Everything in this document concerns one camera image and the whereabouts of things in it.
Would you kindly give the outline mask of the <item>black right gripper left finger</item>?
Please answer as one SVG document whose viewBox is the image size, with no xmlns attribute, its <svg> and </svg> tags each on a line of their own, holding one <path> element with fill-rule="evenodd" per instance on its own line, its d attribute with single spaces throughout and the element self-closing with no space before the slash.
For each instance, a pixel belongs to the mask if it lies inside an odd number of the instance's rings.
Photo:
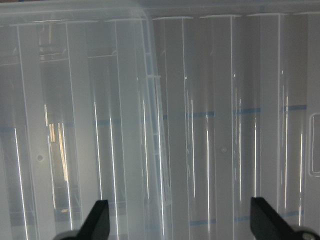
<svg viewBox="0 0 320 240">
<path fill-rule="evenodd" d="M 78 240 L 107 240 L 110 235 L 108 200 L 97 200 L 80 228 Z"/>
</svg>

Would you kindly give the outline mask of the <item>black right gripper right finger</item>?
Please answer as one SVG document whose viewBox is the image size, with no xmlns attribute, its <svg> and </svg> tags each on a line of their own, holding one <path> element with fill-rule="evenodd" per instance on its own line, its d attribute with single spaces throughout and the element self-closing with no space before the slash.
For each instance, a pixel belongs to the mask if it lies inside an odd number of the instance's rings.
<svg viewBox="0 0 320 240">
<path fill-rule="evenodd" d="M 263 197 L 250 200 L 250 230 L 256 240 L 293 240 L 295 232 Z"/>
</svg>

